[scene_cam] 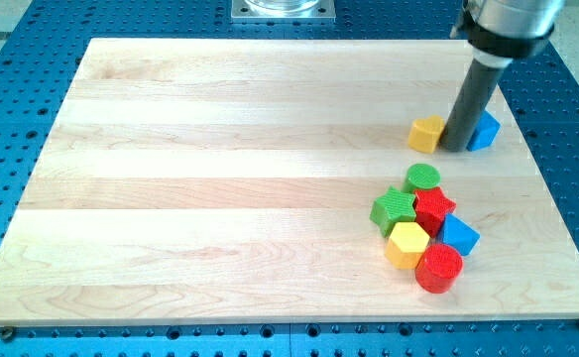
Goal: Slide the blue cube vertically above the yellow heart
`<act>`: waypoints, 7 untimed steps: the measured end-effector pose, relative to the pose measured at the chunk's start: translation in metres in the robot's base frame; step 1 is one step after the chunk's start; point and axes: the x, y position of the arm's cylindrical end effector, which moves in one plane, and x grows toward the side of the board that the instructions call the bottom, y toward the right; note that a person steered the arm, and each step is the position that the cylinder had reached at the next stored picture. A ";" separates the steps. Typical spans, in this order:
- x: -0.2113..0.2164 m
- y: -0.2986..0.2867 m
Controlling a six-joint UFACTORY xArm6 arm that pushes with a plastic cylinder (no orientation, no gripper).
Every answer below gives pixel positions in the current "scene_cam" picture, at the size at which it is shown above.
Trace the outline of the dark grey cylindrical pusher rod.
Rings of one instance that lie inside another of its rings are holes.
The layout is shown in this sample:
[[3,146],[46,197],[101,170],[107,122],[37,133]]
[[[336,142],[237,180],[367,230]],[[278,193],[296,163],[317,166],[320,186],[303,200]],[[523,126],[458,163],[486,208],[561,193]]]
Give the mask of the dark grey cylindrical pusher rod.
[[443,149],[462,152],[467,148],[504,70],[472,60],[440,138]]

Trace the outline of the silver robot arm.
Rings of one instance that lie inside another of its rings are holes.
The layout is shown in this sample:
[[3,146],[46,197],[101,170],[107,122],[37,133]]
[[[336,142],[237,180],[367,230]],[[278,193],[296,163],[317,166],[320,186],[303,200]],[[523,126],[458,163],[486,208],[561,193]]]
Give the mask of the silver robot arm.
[[440,139],[451,152],[466,149],[506,68],[548,44],[564,0],[463,0],[451,28],[463,34],[473,59]]

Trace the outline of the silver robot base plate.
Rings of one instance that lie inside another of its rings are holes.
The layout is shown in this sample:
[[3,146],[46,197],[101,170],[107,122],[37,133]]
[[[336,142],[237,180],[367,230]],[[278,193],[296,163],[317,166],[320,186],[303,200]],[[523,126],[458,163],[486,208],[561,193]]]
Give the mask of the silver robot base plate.
[[334,22],[334,0],[232,0],[232,23]]

